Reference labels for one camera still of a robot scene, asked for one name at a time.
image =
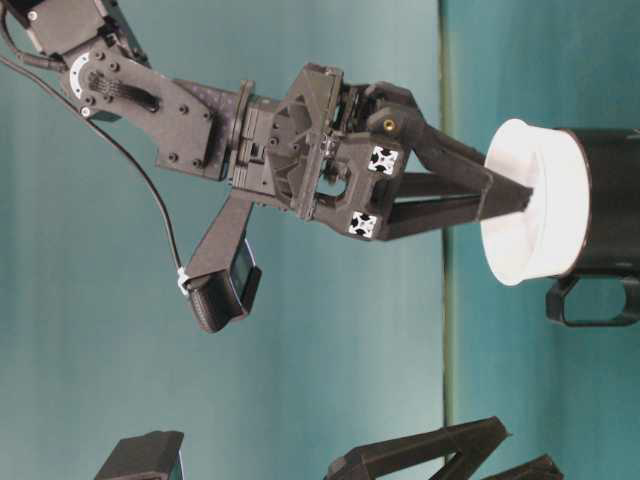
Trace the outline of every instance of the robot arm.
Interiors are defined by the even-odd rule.
[[[431,127],[408,90],[349,85],[341,70],[308,64],[281,101],[253,94],[253,82],[229,92],[153,71],[115,1],[1,5],[42,55],[18,58],[60,72],[85,118],[124,117],[154,139],[157,166],[231,184],[180,277],[207,331],[251,310],[260,279],[245,239],[253,204],[354,239],[391,240],[522,211],[531,196]],[[425,172],[405,172],[412,152]],[[323,193],[322,179],[344,190]]]

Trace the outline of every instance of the green wall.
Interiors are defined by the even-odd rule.
[[[305,62],[336,64],[412,88],[438,122],[435,1],[177,5],[123,2],[169,76],[281,98]],[[0,84],[3,476],[92,478],[119,438],[180,429],[190,479],[321,478],[356,444],[442,424],[439,234],[362,244],[258,209],[255,313],[205,335],[124,161],[24,80]],[[188,258],[226,187],[155,170],[141,132],[109,130],[150,169]]]
[[[446,114],[486,150],[508,118],[545,127],[638,126],[640,4],[445,0]],[[635,478],[638,327],[570,330],[545,319],[549,280],[514,288],[488,269],[477,226],[447,242],[450,420],[499,415],[514,437],[489,473],[543,452],[568,479]],[[581,287],[574,314],[611,314],[621,289]]]

